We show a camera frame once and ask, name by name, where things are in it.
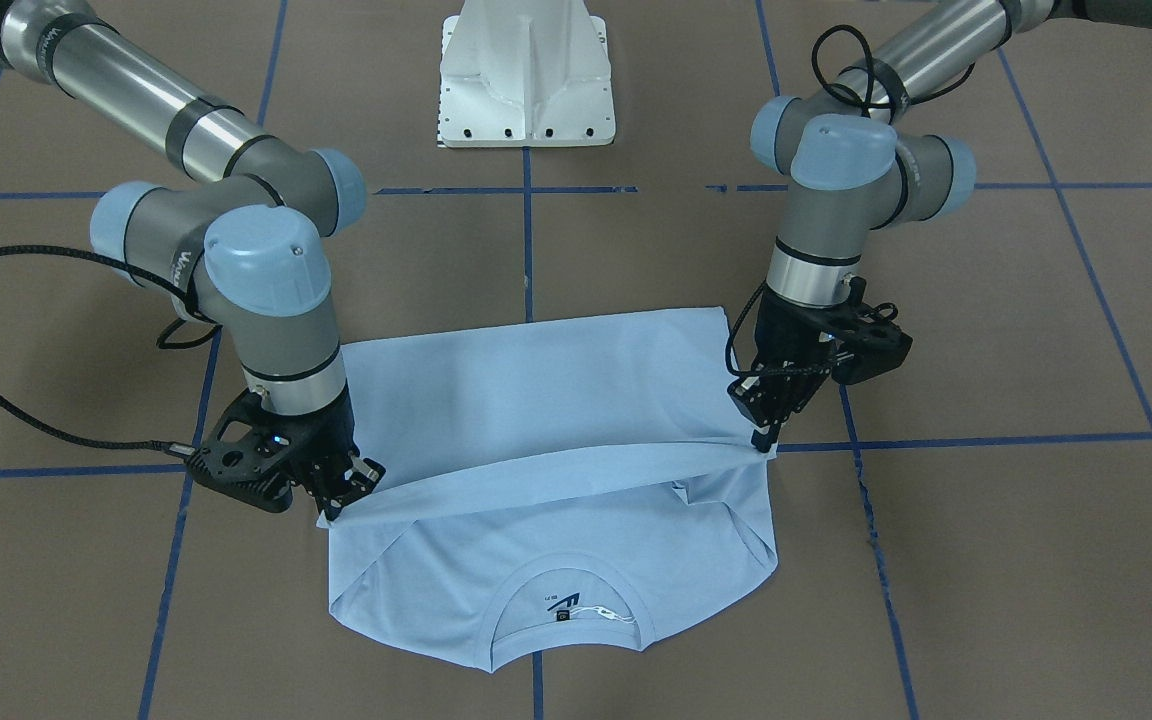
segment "blue joint cap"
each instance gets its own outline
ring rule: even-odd
[[[945,196],[945,205],[932,215],[940,218],[961,209],[972,197],[975,190],[975,153],[963,141],[955,141],[953,137],[940,137],[950,150],[950,161],[954,164],[954,177],[950,179],[950,192]]]
[[[858,115],[817,115],[803,128],[790,176],[812,190],[851,190],[882,177],[895,164],[890,126]]]
[[[782,176],[785,170],[776,164],[776,134],[781,132],[785,109],[795,100],[797,97],[791,94],[773,97],[758,111],[755,115],[755,126],[749,128],[749,149],[755,152],[755,158]]]
[[[142,181],[124,182],[101,196],[96,203],[96,210],[92,210],[91,222],[88,223],[92,250],[112,260],[127,263],[127,223],[131,222],[132,212],[141,204],[142,197],[159,188],[160,185]],[[131,274],[122,270],[114,272],[127,278],[128,282],[141,286]]]
[[[332,149],[317,149],[314,152],[328,165],[332,182],[338,187],[338,227],[332,232],[335,234],[362,218],[362,211],[367,207],[367,183],[362,179],[358,165],[353,164],[344,152]]]
[[[251,313],[293,318],[314,310],[332,291],[319,232],[296,210],[230,210],[211,223],[202,245],[212,285]]]

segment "folded shirt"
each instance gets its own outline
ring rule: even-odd
[[[721,309],[344,346],[388,473],[329,532],[329,612],[484,670],[644,650],[776,568],[767,461],[727,397]]]

